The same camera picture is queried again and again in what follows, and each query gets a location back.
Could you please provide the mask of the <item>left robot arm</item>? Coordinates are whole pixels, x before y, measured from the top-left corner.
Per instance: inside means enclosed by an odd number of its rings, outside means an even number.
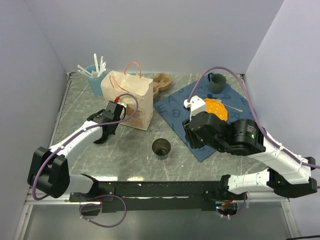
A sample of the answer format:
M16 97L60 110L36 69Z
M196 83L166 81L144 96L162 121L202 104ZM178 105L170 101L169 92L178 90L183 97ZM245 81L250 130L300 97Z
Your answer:
M105 109L90 115L84 124L65 140L50 148L35 150L27 177L32 192L39 190L53 198L81 193L87 201L99 195L99 182L87 175L70 174L78 156L92 143L101 145L114 135L118 122L126 116L127 105L110 101Z

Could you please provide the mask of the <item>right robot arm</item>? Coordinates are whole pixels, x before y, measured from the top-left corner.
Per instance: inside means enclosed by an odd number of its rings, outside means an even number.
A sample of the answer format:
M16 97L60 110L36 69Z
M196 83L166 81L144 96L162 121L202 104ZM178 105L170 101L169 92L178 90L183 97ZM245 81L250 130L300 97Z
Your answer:
M231 123L202 111L182 122L185 138L192 149L208 146L220 153L255 159L267 169L244 175L224 175L219 195L230 199L245 192L275 193L284 198L299 198L318 191L311 176L310 158L299 157L284 146L274 146L251 119Z

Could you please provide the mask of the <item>dark takeout coffee cup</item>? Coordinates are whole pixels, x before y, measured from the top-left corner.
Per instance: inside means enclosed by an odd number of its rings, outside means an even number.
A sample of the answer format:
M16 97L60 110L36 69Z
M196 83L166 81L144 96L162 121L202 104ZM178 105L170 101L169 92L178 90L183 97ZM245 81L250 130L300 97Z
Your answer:
M171 152L171 143L165 138L156 139L151 146L151 149L159 160L166 159Z

